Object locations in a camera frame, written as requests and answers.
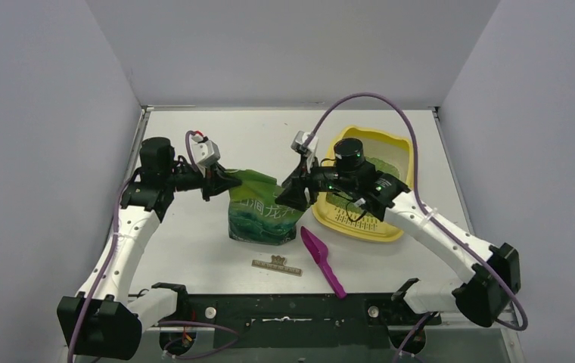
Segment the green cat litter bag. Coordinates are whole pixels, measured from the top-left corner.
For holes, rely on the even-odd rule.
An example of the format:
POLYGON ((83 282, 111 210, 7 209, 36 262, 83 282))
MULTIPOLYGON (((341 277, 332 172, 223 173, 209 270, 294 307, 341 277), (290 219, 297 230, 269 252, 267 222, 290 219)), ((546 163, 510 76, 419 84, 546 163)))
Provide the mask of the green cat litter bag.
POLYGON ((297 236, 303 213, 279 205, 275 198, 283 191, 272 176, 252 169, 229 169, 241 180, 228 191, 228 235, 232 240, 280 246, 297 236))

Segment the magenta plastic scoop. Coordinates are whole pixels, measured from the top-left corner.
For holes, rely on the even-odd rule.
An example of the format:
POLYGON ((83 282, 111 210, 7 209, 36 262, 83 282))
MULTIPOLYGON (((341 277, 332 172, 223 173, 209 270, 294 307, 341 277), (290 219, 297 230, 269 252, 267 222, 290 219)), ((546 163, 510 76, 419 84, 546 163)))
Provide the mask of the magenta plastic scoop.
POLYGON ((333 290, 338 299, 345 299, 347 292, 343 285, 337 279, 331 265, 328 262, 329 250, 326 244, 317 236, 315 236, 307 227, 300 227, 300 236, 303 245, 309 251, 314 263, 319 267, 328 285, 333 290))

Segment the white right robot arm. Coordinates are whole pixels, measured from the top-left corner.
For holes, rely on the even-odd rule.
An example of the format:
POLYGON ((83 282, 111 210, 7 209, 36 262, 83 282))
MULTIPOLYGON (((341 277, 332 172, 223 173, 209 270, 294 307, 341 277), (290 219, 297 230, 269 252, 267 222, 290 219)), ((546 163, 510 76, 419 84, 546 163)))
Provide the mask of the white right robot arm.
POLYGON ((459 312, 491 327, 521 288, 517 250, 496 247, 458 227, 423 203, 417 192, 366 160, 357 138, 336 144, 330 166, 315 157, 317 137, 298 132, 291 147, 300 162, 282 184, 279 205, 307 211, 319 193, 337 194, 378 221, 400 229, 439 257, 456 277, 445 284, 410 278, 392 296, 394 317, 403 323, 428 312, 459 312))

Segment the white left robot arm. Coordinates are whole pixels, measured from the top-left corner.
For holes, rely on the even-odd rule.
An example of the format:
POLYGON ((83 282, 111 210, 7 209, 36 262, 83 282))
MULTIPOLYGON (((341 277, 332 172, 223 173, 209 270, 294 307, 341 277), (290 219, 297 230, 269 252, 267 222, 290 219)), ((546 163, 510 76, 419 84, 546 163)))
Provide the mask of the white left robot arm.
POLYGON ((156 283, 134 300, 129 288, 146 246, 160 227, 176 192, 199 191, 205 201, 241 181, 219 164, 216 143, 198 131, 185 136, 187 156, 171 141, 147 138, 140 165, 120 189, 107 243, 89 277, 74 296, 64 296, 57 317, 68 345, 67 361, 81 356, 129 360, 142 334, 162 319, 182 324, 191 314, 181 284, 156 283))

